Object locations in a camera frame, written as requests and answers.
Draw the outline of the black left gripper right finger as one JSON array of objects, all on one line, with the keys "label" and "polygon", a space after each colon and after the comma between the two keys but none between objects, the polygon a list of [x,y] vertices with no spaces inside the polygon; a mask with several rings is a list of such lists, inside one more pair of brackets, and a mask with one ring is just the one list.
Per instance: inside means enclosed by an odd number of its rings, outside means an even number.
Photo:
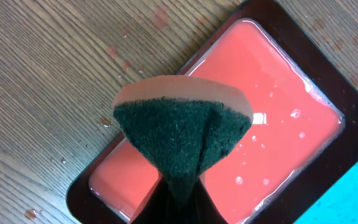
[{"label": "black left gripper right finger", "polygon": [[200,180],[191,195],[191,224],[227,224]]}]

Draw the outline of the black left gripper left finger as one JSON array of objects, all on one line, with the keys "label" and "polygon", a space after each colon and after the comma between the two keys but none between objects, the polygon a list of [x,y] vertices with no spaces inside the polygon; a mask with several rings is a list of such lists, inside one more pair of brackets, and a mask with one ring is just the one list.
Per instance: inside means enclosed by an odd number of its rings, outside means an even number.
[{"label": "black left gripper left finger", "polygon": [[165,179],[160,179],[142,201],[130,224],[169,224],[173,222],[173,199]]}]

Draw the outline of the green and pink sponge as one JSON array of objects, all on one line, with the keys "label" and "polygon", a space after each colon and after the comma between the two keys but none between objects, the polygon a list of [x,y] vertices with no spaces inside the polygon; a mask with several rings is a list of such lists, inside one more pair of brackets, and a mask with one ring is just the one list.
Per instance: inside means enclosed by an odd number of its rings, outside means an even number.
[{"label": "green and pink sponge", "polygon": [[253,120],[240,89],[184,75],[126,85],[112,107],[127,140],[158,169],[180,204],[187,203],[199,176],[231,153]]}]

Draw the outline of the dark tray with red liquid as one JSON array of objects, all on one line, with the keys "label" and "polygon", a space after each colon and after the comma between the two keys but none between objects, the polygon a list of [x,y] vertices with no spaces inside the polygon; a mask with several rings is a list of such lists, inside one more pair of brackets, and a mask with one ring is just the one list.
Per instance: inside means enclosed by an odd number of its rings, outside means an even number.
[{"label": "dark tray with red liquid", "polygon": [[[358,92],[275,1],[244,1],[175,75],[238,88],[252,107],[198,179],[227,223],[294,222],[358,161]],[[129,223],[164,179],[120,130],[68,189],[79,222]],[[172,223],[191,223],[191,195],[172,196]]]}]

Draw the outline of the teal plastic tray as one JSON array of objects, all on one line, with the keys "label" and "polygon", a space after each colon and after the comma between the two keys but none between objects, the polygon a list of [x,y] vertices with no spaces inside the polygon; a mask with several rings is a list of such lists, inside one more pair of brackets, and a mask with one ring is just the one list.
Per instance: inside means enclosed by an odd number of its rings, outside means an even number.
[{"label": "teal plastic tray", "polygon": [[358,162],[296,224],[358,224]]}]

